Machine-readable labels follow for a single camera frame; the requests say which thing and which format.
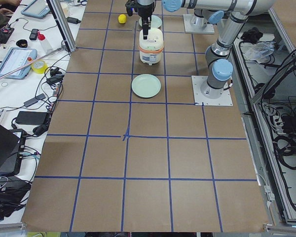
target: lemon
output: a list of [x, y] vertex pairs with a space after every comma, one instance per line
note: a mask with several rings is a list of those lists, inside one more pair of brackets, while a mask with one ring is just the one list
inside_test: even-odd
[[126, 15], [125, 15], [125, 14], [120, 14], [120, 15], [118, 16], [118, 22], [119, 22], [120, 24], [125, 24], [125, 23], [126, 23]]

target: person's arm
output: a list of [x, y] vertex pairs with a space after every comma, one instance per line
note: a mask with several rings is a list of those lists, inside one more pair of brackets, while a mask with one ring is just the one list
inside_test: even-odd
[[0, 9], [0, 13], [1, 14], [5, 14], [5, 13], [13, 13], [13, 11], [9, 10], [9, 9], [6, 9], [6, 8], [1, 8]]
[[0, 0], [0, 4], [11, 4], [13, 6], [20, 5], [21, 0]]

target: yellow tape roll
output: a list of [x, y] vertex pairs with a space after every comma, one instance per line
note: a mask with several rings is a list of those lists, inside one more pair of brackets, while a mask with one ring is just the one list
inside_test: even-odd
[[47, 67], [48, 67], [47, 64], [43, 60], [38, 60], [31, 64], [31, 68], [37, 74], [43, 74]]

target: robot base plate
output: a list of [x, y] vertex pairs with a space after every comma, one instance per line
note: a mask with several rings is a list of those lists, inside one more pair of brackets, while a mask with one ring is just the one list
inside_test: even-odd
[[205, 34], [205, 35], [213, 35], [215, 33], [214, 27], [212, 24], [207, 24], [206, 27], [201, 27], [199, 25], [191, 24], [191, 20], [194, 15], [192, 14], [184, 14], [183, 21], [184, 21], [184, 28], [186, 33], [191, 34]]
[[224, 90], [218, 99], [210, 99], [201, 92], [201, 85], [207, 80], [208, 76], [192, 76], [194, 102], [196, 105], [212, 105], [212, 106], [232, 106], [232, 100], [229, 90]]

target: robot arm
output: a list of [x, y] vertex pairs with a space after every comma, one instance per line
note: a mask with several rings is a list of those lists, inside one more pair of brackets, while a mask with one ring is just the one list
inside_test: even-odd
[[231, 12], [227, 23], [220, 33], [211, 51], [220, 57], [229, 55], [229, 50], [246, 23], [249, 15], [259, 15], [268, 11], [275, 0], [163, 0], [163, 7], [174, 12], [181, 7], [205, 9], [210, 11], [223, 10]]
[[205, 57], [209, 67], [209, 76], [201, 85], [201, 92], [210, 99], [217, 99], [233, 72], [232, 64], [227, 60], [230, 49], [241, 28], [250, 15], [259, 15], [268, 11], [275, 0], [162, 0], [163, 7], [170, 12], [181, 7], [196, 8], [208, 12], [228, 11], [229, 18], [219, 34], [217, 41], [208, 48]]
[[208, 9], [236, 11], [242, 15], [259, 15], [269, 10], [275, 0], [164, 0], [164, 8], [174, 12], [185, 7], [188, 9]]
[[150, 29], [151, 15], [154, 11], [154, 0], [128, 0], [126, 3], [126, 10], [129, 16], [133, 15], [133, 9], [138, 12], [138, 15], [142, 18], [142, 28], [144, 40], [147, 39], [148, 30]]

